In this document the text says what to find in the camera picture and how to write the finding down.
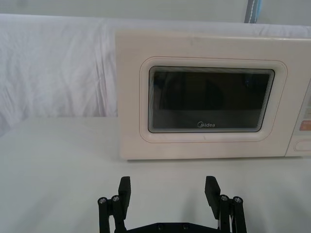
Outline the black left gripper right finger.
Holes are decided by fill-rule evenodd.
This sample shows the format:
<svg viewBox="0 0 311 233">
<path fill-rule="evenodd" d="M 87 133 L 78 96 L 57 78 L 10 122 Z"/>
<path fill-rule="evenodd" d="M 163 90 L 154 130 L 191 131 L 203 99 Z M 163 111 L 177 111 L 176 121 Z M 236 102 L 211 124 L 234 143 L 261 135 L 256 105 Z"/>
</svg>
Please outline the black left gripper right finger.
<svg viewBox="0 0 311 233">
<path fill-rule="evenodd" d="M 229 198 L 227 195 L 221 194 L 218 182 L 213 176 L 206 177 L 205 195 L 215 219 L 218 220 L 219 232 L 247 232 L 243 199 L 241 197 L 234 196 Z"/>
</svg>

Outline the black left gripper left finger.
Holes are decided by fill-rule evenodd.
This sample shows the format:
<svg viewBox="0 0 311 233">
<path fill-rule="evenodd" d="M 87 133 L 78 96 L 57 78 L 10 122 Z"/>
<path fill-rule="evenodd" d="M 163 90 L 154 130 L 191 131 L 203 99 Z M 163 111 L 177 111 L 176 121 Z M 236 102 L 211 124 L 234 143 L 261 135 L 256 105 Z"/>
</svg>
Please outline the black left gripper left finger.
<svg viewBox="0 0 311 233">
<path fill-rule="evenodd" d="M 115 222 L 116 233 L 126 233 L 127 229 L 124 224 L 126 219 L 127 209 L 131 196 L 131 182 L 129 176 L 121 178 L 118 194 L 111 199 L 101 197 L 98 199 L 99 208 L 99 232 L 109 233 L 109 217 L 112 216 Z"/>
</svg>

